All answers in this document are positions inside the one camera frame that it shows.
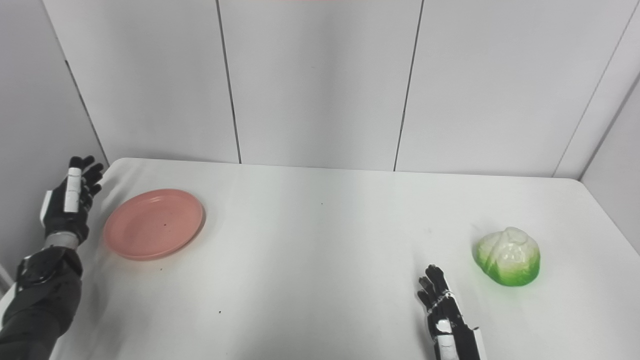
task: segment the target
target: white wall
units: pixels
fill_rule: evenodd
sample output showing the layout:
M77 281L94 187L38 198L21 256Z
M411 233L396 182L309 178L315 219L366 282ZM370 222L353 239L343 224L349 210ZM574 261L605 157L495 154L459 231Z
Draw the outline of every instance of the white wall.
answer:
M40 0L0 1L0 264L39 249L46 189L71 156L104 161Z
M111 160L578 178L640 71L639 0L424 0L404 116L422 0L44 1Z
M582 182L640 253L640 85L622 107Z
M238 162L213 0L44 0L109 161Z
M420 0L221 0L245 163L393 170Z
M552 176L636 4L426 0L397 169Z

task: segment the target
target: tabletop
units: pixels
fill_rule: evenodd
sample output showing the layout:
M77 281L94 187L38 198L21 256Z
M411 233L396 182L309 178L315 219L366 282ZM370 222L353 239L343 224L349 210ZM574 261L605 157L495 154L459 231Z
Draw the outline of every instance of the tabletop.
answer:
M490 360L640 354L640 256L574 180L126 158L102 184L54 360L435 360L415 295L431 263ZM197 236L153 261L105 248L111 212L158 188L198 198ZM472 257L507 226L541 249L540 275L520 288Z

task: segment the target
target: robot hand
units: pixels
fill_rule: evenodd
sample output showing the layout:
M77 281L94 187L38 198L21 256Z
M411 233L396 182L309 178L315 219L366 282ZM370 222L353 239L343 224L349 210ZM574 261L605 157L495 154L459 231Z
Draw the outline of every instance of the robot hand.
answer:
M426 276L419 279L422 290L418 291L418 298L427 307L427 327L435 342L437 359L486 359L479 330L469 329L462 320L442 270L429 265L425 273Z
M47 192L40 211L47 238L45 247L61 245L75 249L89 235L86 219L93 197L102 189L96 183L102 179L100 171L104 168L98 163L87 170L94 161L93 156L85 159L74 156L69 161L68 176L57 188Z
M73 157L68 177L47 192L40 212L45 246L18 267L15 296L2 318L0 359L46 360L80 303L82 264L76 248L86 240L93 196L100 191L102 164Z

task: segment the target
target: green cabbage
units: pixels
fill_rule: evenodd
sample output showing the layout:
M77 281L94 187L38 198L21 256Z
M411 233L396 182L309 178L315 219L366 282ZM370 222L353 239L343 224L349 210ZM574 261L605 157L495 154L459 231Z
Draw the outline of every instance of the green cabbage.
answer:
M476 263L499 284L522 286L540 272L540 248L527 233L507 227L481 238L474 247Z

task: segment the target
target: pink plate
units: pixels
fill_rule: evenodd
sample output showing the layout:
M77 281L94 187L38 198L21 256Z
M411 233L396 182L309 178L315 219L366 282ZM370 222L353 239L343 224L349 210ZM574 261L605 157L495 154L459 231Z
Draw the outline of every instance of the pink plate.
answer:
M176 189L153 190L127 200L104 226L104 241L132 260L170 255L191 240L202 223L202 205Z

